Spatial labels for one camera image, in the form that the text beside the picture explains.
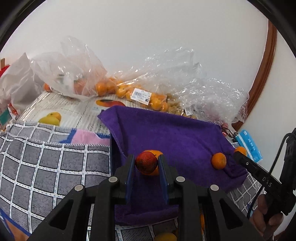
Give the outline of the person's right hand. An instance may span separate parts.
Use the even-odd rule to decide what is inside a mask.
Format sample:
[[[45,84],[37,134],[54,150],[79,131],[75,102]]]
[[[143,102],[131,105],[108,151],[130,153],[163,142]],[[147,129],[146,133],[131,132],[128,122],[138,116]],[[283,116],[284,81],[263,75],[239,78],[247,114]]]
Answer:
[[[261,194],[257,199],[257,208],[253,212],[249,221],[263,237],[264,240],[273,240],[274,232],[278,229],[283,221],[283,214],[278,213],[270,218],[268,224],[264,221],[264,216],[268,212],[265,195]]]

